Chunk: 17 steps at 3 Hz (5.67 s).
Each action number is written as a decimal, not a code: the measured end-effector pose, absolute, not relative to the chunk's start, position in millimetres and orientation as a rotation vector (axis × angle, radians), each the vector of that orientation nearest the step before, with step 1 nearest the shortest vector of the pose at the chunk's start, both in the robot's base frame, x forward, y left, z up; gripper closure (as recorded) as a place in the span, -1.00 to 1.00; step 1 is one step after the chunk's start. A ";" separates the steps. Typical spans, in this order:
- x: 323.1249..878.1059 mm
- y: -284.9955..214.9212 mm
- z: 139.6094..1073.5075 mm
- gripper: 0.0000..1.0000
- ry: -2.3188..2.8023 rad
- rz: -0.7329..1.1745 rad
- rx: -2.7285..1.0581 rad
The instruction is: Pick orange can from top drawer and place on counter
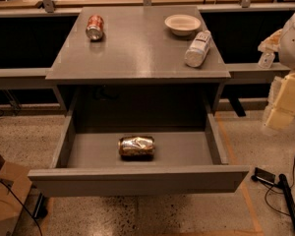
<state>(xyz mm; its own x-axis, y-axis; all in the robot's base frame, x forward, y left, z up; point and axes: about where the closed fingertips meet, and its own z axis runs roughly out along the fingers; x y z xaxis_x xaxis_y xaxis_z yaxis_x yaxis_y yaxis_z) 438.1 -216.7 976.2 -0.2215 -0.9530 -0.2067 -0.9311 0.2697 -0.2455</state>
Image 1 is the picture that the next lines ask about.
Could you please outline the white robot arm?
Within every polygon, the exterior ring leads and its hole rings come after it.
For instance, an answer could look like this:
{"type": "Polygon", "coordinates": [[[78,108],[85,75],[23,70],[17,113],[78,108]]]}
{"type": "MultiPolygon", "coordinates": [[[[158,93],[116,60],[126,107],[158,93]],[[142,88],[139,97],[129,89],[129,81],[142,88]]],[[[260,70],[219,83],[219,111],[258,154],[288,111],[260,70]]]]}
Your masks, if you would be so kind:
{"type": "Polygon", "coordinates": [[[280,131],[295,117],[295,13],[282,29],[262,41],[258,50],[262,52],[261,68],[268,69],[277,52],[279,63],[290,69],[287,76],[275,77],[271,83],[264,113],[265,130],[280,131]]]}

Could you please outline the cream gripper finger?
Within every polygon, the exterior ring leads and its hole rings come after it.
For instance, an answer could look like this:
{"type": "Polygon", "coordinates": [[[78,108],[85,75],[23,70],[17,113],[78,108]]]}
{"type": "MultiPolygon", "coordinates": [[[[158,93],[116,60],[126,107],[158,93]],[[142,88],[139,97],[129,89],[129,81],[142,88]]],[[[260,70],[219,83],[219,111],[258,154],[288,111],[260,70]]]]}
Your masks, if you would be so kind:
{"type": "Polygon", "coordinates": [[[293,119],[294,117],[292,115],[271,109],[265,119],[265,125],[273,130],[282,130],[285,129],[293,119]]]}

